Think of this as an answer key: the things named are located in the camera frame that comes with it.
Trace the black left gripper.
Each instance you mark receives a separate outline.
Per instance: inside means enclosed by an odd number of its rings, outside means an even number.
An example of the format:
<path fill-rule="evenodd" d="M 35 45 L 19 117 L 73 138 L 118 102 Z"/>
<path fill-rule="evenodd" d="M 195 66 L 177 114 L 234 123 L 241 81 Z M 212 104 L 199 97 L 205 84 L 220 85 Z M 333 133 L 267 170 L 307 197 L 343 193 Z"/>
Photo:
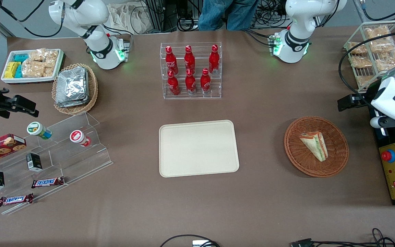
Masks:
<path fill-rule="evenodd" d="M 341 99 L 337 100 L 337 108 L 338 111 L 345 111 L 351 108 L 361 108 L 361 107 L 368 107 L 373 108 L 371 97 L 364 97 L 361 99 L 356 94 L 349 94 Z"/>

